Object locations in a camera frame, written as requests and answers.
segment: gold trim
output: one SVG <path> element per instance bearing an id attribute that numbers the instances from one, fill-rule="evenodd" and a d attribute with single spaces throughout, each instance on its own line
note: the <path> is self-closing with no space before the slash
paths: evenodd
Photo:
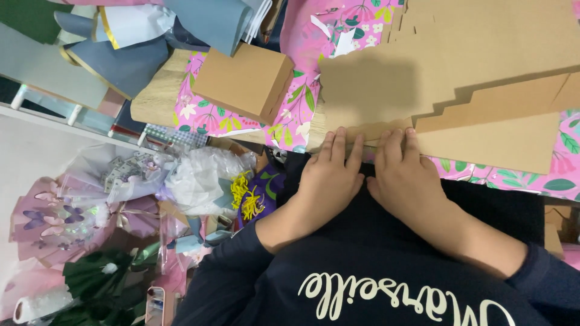
<path id="1" fill-rule="evenodd" d="M 107 14 L 105 13 L 105 7 L 99 6 L 99 12 L 101 13 L 101 19 L 103 21 L 103 28 L 105 29 L 105 33 L 107 33 L 107 37 L 109 38 L 109 41 L 111 41 L 111 44 L 113 45 L 113 49 L 118 50 L 119 44 L 117 43 L 117 40 L 115 39 L 115 36 L 113 36 L 113 32 L 111 32 L 111 28 L 108 25 Z"/>
<path id="2" fill-rule="evenodd" d="M 71 51 L 71 49 L 66 49 L 65 52 L 73 59 L 75 60 L 77 63 L 79 63 L 84 69 L 87 69 L 91 74 L 93 74 L 95 77 L 97 77 L 98 79 L 101 80 L 101 82 L 103 82 L 105 85 L 107 85 L 109 88 L 112 88 L 114 91 L 116 91 L 117 93 L 119 93 L 121 96 L 123 96 L 124 98 L 128 99 L 128 100 L 133 100 L 129 95 L 125 94 L 124 92 L 121 92 L 120 89 L 118 89 L 117 87 L 115 87 L 115 85 L 109 83 L 108 80 L 106 80 L 105 78 L 103 78 L 103 76 L 101 76 L 99 73 L 97 73 L 93 68 L 91 68 L 86 62 L 84 62 L 79 56 L 77 56 L 73 51 Z"/>
<path id="3" fill-rule="evenodd" d="M 64 58 L 64 59 L 65 59 L 65 60 L 66 60 L 68 63 L 72 64 L 73 66 L 77 66 L 77 67 L 80 67 L 80 66 L 81 66 L 80 64 L 78 64 L 78 62 L 76 62 L 75 60 L 73 60 L 73 59 L 72 59 L 72 58 L 71 58 L 71 57 L 68 55 L 68 53 L 67 53 L 67 52 L 66 52 L 66 50 L 64 49 L 64 46 L 62 46 L 62 45 L 61 45 L 61 46 L 59 46 L 59 52 L 60 52 L 60 55 L 62 55 L 62 56 L 63 56 L 63 58 Z"/>
<path id="4" fill-rule="evenodd" d="M 93 42 L 97 41 L 97 25 L 99 25 L 99 10 L 97 6 L 97 11 L 93 15 L 93 29 L 90 31 L 90 38 Z"/>

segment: white paper roll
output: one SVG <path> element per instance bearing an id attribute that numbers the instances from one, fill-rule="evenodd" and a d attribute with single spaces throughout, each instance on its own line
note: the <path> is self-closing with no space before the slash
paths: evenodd
<path id="1" fill-rule="evenodd" d="M 16 324 L 27 323 L 70 305 L 72 298 L 65 284 L 36 296 L 25 296 L 16 303 L 12 319 Z"/>

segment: wooden table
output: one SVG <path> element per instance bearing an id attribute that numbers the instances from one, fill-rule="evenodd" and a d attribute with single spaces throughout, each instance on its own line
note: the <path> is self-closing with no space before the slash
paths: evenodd
<path id="1" fill-rule="evenodd" d="M 183 73 L 191 51 L 175 50 L 173 55 L 157 71 L 149 85 L 133 99 L 131 103 L 131 117 L 135 121 L 146 122 L 168 127 L 175 127 L 173 113 L 177 93 L 182 83 Z M 324 126 L 324 101 L 318 95 L 318 102 L 312 122 L 310 123 L 310 136 L 307 151 L 319 147 L 324 140 L 327 130 Z M 245 140 L 247 142 L 265 143 L 264 133 L 254 131 L 241 135 L 230 136 L 232 139 Z"/>

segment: sweatshirt sleeve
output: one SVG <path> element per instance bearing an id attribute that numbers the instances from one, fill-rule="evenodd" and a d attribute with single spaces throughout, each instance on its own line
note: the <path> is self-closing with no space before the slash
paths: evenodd
<path id="1" fill-rule="evenodd" d="M 520 270 L 506 282 L 554 325 L 580 323 L 580 271 L 544 248 L 529 244 Z"/>
<path id="2" fill-rule="evenodd" d="M 274 255 L 249 223 L 205 256 L 193 273 L 172 326 L 228 325 L 255 295 L 254 284 Z"/>

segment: person's left hand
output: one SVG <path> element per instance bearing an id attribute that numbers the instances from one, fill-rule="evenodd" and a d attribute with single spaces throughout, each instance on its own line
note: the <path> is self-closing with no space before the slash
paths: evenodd
<path id="1" fill-rule="evenodd" d="M 314 232 L 342 212 L 363 185 L 361 167 L 363 135 L 358 135 L 345 164 L 346 129 L 328 132 L 320 153 L 312 156 L 304 170 L 298 192 L 291 199 L 307 212 L 305 223 Z"/>

